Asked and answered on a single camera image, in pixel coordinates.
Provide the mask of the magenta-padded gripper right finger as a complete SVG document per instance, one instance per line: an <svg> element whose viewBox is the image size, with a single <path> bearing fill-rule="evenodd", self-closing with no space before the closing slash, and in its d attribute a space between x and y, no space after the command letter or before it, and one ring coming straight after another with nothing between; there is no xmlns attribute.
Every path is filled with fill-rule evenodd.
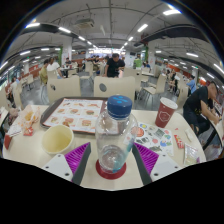
<svg viewBox="0 0 224 224"><path fill-rule="evenodd" d="M132 153L144 185L181 170L181 167L166 153L157 154L138 143L133 145Z"/></svg>

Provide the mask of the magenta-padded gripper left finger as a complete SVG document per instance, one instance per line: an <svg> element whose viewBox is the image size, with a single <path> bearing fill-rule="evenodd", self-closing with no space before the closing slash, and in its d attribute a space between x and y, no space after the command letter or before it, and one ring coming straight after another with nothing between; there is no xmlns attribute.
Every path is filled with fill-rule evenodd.
<svg viewBox="0 0 224 224"><path fill-rule="evenodd" d="M65 155L57 154L42 169L80 185L90 153L91 143L88 142Z"/></svg>

